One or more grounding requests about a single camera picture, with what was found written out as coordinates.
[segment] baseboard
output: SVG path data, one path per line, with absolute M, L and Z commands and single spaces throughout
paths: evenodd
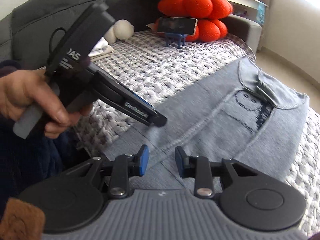
M 307 74 L 305 71 L 303 71 L 301 68 L 299 68 L 297 65 L 293 64 L 289 60 L 285 59 L 284 57 L 280 56 L 279 54 L 275 53 L 274 51 L 266 47 L 262 47 L 261 52 L 268 54 L 272 58 L 278 60 L 282 64 L 291 68 L 293 71 L 301 75 L 304 79 L 306 79 L 308 82 L 310 82 L 310 84 L 312 84 L 314 87 L 316 87 L 320 91 L 320 83 L 317 80 L 315 80 L 313 77 L 311 77 L 309 74 Z

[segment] dark blue pants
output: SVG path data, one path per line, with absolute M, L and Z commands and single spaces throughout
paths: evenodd
M 0 122 L 0 218 L 9 197 L 76 164 L 76 143 L 71 131 L 55 140 L 42 135 L 24 140 Z

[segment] white plush ball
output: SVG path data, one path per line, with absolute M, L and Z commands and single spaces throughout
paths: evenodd
M 134 27 L 127 20 L 119 20 L 113 25 L 113 31 L 119 40 L 126 40 L 134 33 Z
M 115 32 L 113 31 L 113 26 L 107 31 L 107 33 L 103 37 L 109 44 L 116 42 L 117 38 L 115 36 Z

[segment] gray ribbed surface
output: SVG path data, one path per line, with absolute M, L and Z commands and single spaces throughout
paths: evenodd
M 225 217 L 210 200 L 182 190 L 135 190 L 132 197 L 112 201 L 90 226 L 42 240 L 306 240 L 296 229 L 260 233 Z

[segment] woven blanket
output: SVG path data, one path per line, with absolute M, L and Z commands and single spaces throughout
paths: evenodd
M 96 64 L 153 105 L 237 58 L 249 57 L 256 61 L 248 45 L 231 34 L 210 43 L 188 42 L 177 49 L 174 44 L 166 47 L 164 39 L 143 31 L 112 46 L 115 52 L 111 57 Z M 76 131 L 88 150 L 96 155 L 128 130 L 132 122 L 127 115 L 98 100 L 91 114 L 79 122 Z M 310 108 L 295 161 L 286 178 L 286 182 L 307 199 L 300 227 L 308 235 L 320 229 L 319 125 L 319 115 Z

